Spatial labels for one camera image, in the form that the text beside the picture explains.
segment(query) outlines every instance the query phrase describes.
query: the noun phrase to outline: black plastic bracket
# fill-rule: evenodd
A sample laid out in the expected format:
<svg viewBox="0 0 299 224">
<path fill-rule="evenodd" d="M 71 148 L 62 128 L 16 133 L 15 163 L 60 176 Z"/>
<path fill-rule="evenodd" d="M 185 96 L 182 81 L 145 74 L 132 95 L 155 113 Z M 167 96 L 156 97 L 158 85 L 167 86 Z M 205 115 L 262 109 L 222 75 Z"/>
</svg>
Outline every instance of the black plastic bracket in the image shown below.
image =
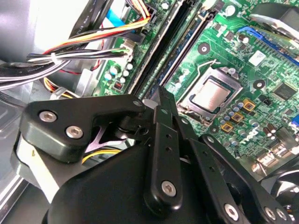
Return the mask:
<svg viewBox="0 0 299 224">
<path fill-rule="evenodd" d="M 197 136 L 183 117 L 176 117 L 181 156 L 191 162 L 196 184 L 211 223 L 250 223 L 236 205 L 210 149 L 198 142 Z"/>
<path fill-rule="evenodd" d="M 199 140 L 210 148 L 213 156 L 224 166 L 226 181 L 232 183 L 240 191 L 244 214 L 251 223 L 291 223 L 290 217 L 283 207 L 270 196 L 222 144 L 209 134 L 202 135 Z M 267 215 L 267 208 L 274 213 L 275 220 Z M 287 221 L 278 215 L 277 209 L 285 212 Z"/>
<path fill-rule="evenodd" d="M 156 215 L 166 217 L 183 202 L 178 133 L 172 129 L 170 100 L 163 89 L 157 94 L 146 173 L 144 199 Z"/>
<path fill-rule="evenodd" d="M 55 113 L 57 120 L 42 121 L 39 114 L 43 111 Z M 33 102 L 22 114 L 20 132 L 29 144 L 55 159 L 78 162 L 91 140 L 93 127 L 118 122 L 124 114 L 137 116 L 144 111 L 144 104 L 133 95 Z M 68 137 L 66 128 L 70 126 L 79 127 L 83 136 Z"/>
</svg>

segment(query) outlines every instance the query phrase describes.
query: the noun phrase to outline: black capacitor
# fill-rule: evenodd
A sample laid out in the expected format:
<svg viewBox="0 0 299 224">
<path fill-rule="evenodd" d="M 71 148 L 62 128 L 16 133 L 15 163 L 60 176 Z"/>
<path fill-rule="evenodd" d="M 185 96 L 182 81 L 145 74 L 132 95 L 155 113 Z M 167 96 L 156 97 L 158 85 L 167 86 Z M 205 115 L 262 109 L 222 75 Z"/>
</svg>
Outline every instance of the black capacitor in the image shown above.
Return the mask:
<svg viewBox="0 0 299 224">
<path fill-rule="evenodd" d="M 241 155 L 240 155 L 239 150 L 236 149 L 236 150 L 234 151 L 234 154 L 235 154 L 235 158 L 236 158 L 236 159 L 240 159 Z"/>
<path fill-rule="evenodd" d="M 276 132 L 276 128 L 275 128 L 274 125 L 271 124 L 271 123 L 267 124 L 267 128 L 269 129 L 269 131 L 270 131 L 271 133 L 275 133 L 275 132 Z"/>
<path fill-rule="evenodd" d="M 267 137 L 271 137 L 272 133 L 270 132 L 270 130 L 267 127 L 263 128 L 263 132 L 266 134 Z"/>
</svg>

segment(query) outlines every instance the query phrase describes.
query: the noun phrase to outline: mounting hole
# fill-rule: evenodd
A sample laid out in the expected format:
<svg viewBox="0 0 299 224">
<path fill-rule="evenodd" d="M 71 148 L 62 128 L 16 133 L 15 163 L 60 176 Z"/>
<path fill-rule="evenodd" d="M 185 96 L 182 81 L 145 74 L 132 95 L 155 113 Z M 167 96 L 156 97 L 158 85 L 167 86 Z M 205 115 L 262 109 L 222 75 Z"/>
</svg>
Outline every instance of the mounting hole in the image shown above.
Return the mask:
<svg viewBox="0 0 299 224">
<path fill-rule="evenodd" d="M 215 172 L 214 167 L 209 167 L 209 169 L 210 169 L 212 172 Z"/>
<path fill-rule="evenodd" d="M 201 55 L 206 55 L 208 54 L 209 52 L 211 51 L 211 46 L 210 44 L 204 42 L 204 43 L 201 43 L 199 46 L 198 46 L 198 52 L 199 54 Z"/>
<path fill-rule="evenodd" d="M 148 132 L 149 132 L 149 130 L 147 128 L 145 128 L 145 127 L 141 128 L 139 130 L 139 134 L 141 134 L 141 135 L 146 135 Z"/>
<path fill-rule="evenodd" d="M 266 85 L 266 82 L 262 79 L 259 79 L 253 83 L 253 88 L 256 90 L 261 90 L 265 85 Z"/>
</svg>

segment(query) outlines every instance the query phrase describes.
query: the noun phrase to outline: cpu socket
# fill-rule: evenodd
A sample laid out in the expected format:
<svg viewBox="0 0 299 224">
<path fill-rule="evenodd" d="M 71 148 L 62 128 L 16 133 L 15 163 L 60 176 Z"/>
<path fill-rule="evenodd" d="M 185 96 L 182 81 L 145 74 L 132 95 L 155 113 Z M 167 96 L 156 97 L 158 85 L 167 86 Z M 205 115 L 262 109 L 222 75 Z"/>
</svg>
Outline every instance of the cpu socket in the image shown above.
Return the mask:
<svg viewBox="0 0 299 224">
<path fill-rule="evenodd" d="M 208 126 L 243 89 L 238 74 L 231 77 L 227 71 L 209 67 L 178 101 L 179 111 Z"/>
</svg>

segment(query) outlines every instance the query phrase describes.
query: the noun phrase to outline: blue ram slot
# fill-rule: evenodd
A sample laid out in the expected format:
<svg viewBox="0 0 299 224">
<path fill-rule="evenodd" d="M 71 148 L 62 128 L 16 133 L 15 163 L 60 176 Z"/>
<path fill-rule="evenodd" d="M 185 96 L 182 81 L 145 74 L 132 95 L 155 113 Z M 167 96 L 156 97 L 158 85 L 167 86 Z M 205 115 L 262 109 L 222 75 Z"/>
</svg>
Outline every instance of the blue ram slot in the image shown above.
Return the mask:
<svg viewBox="0 0 299 224">
<path fill-rule="evenodd" d="M 271 47 L 272 49 L 274 49 L 275 51 L 277 51 L 283 57 L 285 57 L 289 61 L 293 62 L 295 65 L 299 66 L 299 62 L 298 61 L 296 61 L 294 58 L 290 57 L 289 55 L 287 55 L 285 53 L 282 53 L 280 51 L 280 48 L 278 46 L 276 46 L 275 44 L 273 44 L 270 41 L 268 41 L 263 35 L 261 35 L 260 33 L 258 33 L 253 28 L 251 28 L 251 27 L 243 27 L 243 28 L 241 28 L 241 29 L 238 30 L 238 32 L 242 32 L 242 31 L 245 31 L 246 33 L 248 33 L 248 34 L 253 35 L 254 37 L 256 37 L 258 40 L 263 41 L 265 44 L 267 44 L 269 47 Z"/>
</svg>

